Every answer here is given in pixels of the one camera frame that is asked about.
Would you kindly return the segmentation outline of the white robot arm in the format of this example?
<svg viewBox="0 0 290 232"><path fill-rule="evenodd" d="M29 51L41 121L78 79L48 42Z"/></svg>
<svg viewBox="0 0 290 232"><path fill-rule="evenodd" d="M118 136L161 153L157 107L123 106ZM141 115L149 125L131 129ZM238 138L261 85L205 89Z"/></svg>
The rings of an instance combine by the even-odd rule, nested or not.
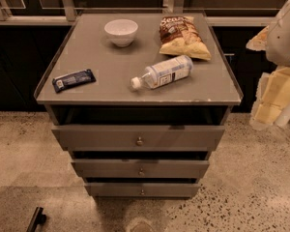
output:
<svg viewBox="0 0 290 232"><path fill-rule="evenodd" d="M290 121L290 0L246 48L264 50L266 58L276 64L272 73L263 73L258 81L249 123L259 131L272 125L284 127Z"/></svg>

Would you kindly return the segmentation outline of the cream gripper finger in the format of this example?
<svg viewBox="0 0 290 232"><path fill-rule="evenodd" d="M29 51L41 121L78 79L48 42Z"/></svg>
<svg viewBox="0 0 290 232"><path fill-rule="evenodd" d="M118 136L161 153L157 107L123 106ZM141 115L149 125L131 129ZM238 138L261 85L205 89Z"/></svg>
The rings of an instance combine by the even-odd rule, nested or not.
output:
<svg viewBox="0 0 290 232"><path fill-rule="evenodd" d="M268 31L269 27L264 27L257 35L247 42L246 48L254 51L266 50Z"/></svg>

